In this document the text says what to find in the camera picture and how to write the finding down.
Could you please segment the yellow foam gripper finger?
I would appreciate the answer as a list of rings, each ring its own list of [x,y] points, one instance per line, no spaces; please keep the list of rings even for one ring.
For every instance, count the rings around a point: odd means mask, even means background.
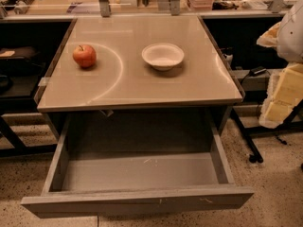
[[[289,62],[282,70],[271,73],[267,97],[263,101],[258,122],[274,129],[281,125],[303,99],[303,64]]]
[[[280,27],[280,22],[271,26],[266,32],[264,32],[258,39],[257,45],[263,47],[276,47],[277,46],[277,32]]]

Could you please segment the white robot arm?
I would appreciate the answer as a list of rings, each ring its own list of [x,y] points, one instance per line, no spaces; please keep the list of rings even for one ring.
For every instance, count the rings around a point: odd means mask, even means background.
[[[257,44],[272,47],[288,64],[270,76],[259,124],[274,129],[303,100],[303,0],[297,0],[283,19],[270,27]]]

